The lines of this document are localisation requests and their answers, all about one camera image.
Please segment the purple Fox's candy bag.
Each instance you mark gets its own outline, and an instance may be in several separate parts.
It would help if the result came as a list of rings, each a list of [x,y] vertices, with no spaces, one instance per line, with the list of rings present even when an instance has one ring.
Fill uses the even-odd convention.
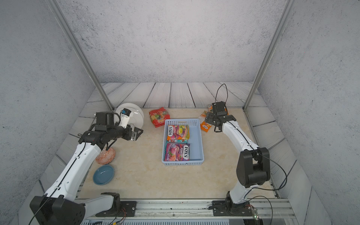
[[[190,160],[190,144],[169,142],[166,144],[164,161],[189,161]]]

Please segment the red candy bag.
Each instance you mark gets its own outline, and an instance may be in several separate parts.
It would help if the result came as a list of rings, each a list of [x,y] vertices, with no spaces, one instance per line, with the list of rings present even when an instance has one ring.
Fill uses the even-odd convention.
[[[150,111],[149,116],[156,128],[164,126],[165,121],[171,119],[169,112],[163,107]]]

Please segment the orange multicolour Fox's candy bag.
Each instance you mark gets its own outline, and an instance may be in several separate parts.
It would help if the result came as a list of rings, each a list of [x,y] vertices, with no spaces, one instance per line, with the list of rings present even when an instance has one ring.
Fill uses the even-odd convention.
[[[168,125],[167,141],[171,143],[187,143],[190,139],[189,125]]]

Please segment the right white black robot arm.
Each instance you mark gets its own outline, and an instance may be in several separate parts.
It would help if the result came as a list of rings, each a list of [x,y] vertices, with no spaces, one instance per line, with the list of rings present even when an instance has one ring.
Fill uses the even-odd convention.
[[[247,196],[270,180],[270,154],[266,148],[255,144],[240,128],[232,115],[222,112],[216,115],[208,112],[205,122],[214,126],[214,131],[223,132],[239,153],[236,166],[237,183],[227,193],[224,207],[231,214],[243,209],[248,203]]]

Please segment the light blue plastic basket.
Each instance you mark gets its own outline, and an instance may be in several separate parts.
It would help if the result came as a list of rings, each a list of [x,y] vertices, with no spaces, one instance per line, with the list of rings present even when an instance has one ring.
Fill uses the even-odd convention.
[[[198,119],[165,121],[161,160],[166,166],[201,165],[204,162]]]

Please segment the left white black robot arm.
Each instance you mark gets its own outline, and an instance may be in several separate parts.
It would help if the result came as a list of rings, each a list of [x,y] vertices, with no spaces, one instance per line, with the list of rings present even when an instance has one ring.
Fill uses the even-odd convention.
[[[141,109],[130,107],[120,113],[96,113],[96,122],[81,135],[60,176],[42,196],[32,199],[32,219],[40,225],[79,225],[97,214],[117,217],[124,212],[118,193],[105,192],[84,203],[76,203],[75,199],[89,168],[102,150],[108,150],[118,139],[136,141],[143,133],[141,125],[130,123],[133,117],[144,120]]]

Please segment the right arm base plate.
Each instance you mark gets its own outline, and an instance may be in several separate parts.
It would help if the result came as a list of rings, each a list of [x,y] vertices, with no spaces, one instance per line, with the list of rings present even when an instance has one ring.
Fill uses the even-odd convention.
[[[251,217],[253,212],[249,207],[246,207],[244,203],[234,204],[228,200],[212,201],[212,204],[208,207],[208,210],[212,211],[215,217]]]

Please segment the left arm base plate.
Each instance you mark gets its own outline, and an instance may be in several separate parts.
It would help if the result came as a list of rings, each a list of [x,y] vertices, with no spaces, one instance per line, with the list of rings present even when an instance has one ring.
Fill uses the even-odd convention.
[[[137,201],[120,201],[107,210],[97,213],[95,217],[134,217],[137,207]]]

